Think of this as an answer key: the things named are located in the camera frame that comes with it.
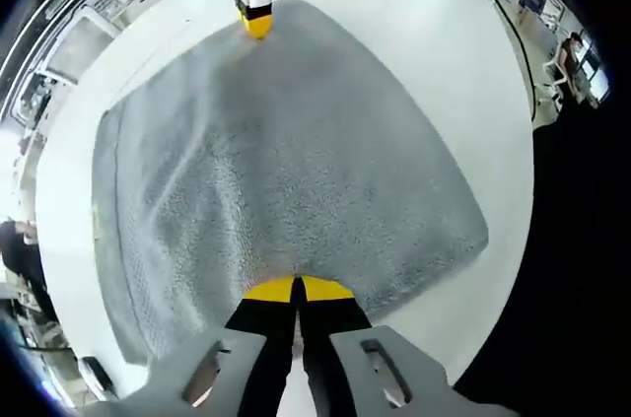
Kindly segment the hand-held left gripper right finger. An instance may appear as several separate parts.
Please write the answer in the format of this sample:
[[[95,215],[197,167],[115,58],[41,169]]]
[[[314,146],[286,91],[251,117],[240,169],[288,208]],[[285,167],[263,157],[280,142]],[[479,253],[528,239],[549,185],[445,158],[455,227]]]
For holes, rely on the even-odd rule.
[[[351,290],[295,279],[303,364],[318,416],[501,416],[448,383],[443,366],[388,326],[373,326]]]

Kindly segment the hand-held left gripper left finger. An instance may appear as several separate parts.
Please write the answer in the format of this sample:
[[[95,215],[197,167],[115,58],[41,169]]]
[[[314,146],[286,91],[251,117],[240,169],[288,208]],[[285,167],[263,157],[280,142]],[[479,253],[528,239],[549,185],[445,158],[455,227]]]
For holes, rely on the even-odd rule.
[[[295,279],[250,289],[223,327],[157,360],[143,387],[85,416],[275,416],[293,361]]]

